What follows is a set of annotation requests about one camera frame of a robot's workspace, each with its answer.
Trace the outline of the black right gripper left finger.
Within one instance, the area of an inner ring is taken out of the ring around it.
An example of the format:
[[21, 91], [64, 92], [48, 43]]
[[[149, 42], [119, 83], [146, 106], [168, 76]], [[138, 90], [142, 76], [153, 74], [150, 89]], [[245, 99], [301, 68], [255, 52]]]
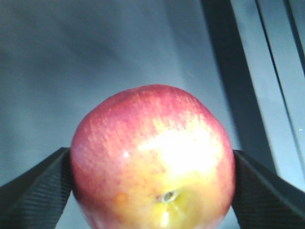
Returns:
[[2, 229], [54, 229], [72, 189], [70, 149], [62, 147], [0, 188]]

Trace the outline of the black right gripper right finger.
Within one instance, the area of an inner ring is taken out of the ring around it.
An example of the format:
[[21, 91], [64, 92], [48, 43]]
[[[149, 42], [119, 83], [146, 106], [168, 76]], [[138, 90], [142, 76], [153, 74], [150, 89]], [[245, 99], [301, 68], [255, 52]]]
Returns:
[[242, 229], [303, 229], [305, 193], [240, 150], [234, 150], [232, 202]]

